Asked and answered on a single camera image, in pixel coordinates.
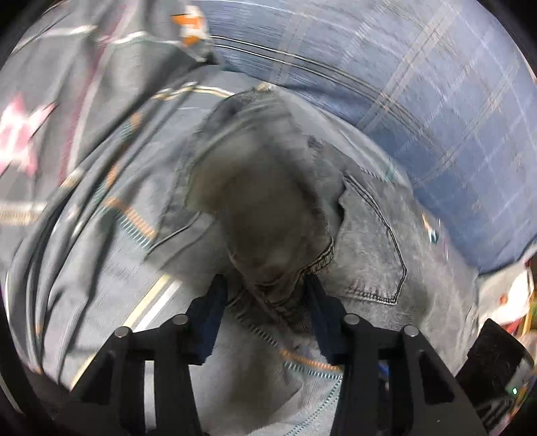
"plaid cloth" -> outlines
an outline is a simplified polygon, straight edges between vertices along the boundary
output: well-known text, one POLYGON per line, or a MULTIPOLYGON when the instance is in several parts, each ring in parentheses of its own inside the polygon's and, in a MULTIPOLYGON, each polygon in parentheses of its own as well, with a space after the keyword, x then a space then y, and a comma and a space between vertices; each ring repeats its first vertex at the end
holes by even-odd
POLYGON ((537 235, 535 77, 475 0, 198 0, 229 69, 357 126, 408 171, 467 262, 537 235))

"pocket stitching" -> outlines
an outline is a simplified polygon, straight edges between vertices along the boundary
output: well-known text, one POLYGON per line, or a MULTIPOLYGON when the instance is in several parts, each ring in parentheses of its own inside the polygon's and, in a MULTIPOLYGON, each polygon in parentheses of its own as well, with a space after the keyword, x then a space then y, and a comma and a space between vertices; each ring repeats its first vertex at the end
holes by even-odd
MULTIPOLYGON (((353 188, 353 191, 356 192, 360 197, 362 197, 363 201, 365 201, 378 215, 378 217, 381 219, 382 223, 388 230, 391 240, 393 241, 395 251, 397 252, 397 256, 399 257, 399 261, 401 262, 401 267, 403 274, 401 275, 401 279, 399 280, 399 283, 397 285, 397 291, 395 292, 394 296, 392 298, 386 298, 381 297, 376 294, 372 294, 365 291, 359 291, 359 292, 353 292, 353 296, 357 297, 363 297, 371 300, 376 300, 379 302, 387 303, 387 304, 396 304, 397 300, 399 299, 399 295, 401 293, 401 288, 403 287, 403 283, 407 277, 407 267, 404 264, 403 256, 401 255, 401 251, 399 249, 399 245, 397 243, 397 240, 395 239, 395 235, 393 233, 393 230, 391 229, 390 225, 388 224, 386 218, 382 214, 382 210, 380 207, 378 207, 375 199, 366 191, 363 190, 363 188, 360 186, 360 184, 350 175, 345 175, 345 180, 349 182, 349 186, 353 188)), ((347 289, 346 293, 351 294, 351 289, 347 289)))

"blue plaid fabric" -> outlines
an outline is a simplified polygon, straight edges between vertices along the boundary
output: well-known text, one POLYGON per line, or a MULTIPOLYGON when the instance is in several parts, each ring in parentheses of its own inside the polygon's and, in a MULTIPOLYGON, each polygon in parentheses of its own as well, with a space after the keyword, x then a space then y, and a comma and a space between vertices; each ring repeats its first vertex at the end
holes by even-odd
POLYGON ((228 68, 293 90, 402 164, 469 264, 498 269, 535 239, 534 76, 477 1, 195 4, 228 68))

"blue fabric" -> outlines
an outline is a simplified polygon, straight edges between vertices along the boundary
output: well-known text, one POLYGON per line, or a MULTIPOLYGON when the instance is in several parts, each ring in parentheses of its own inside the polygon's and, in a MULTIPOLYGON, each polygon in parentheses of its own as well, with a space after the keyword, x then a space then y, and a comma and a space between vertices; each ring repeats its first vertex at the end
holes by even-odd
POLYGON ((201 0, 230 69, 359 127, 481 272, 537 235, 537 92, 475 0, 201 0))

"gray cloth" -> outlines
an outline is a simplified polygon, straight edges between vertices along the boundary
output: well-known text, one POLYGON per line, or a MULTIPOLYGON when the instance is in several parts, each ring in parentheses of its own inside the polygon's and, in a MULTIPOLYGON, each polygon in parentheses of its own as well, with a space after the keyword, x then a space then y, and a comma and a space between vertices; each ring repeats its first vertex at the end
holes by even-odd
POLYGON ((172 41, 184 5, 158 6, 69 3, 71 35, 32 39, 0 72, 0 110, 14 90, 30 113, 55 103, 31 144, 38 170, 0 176, 0 281, 21 358, 72 386, 117 326, 158 326, 224 273, 213 355, 192 368, 204 431, 328 433, 342 371, 303 314, 312 271, 374 325, 419 326, 456 371, 476 335, 476 272, 403 171, 288 91, 204 65, 205 42, 172 41))

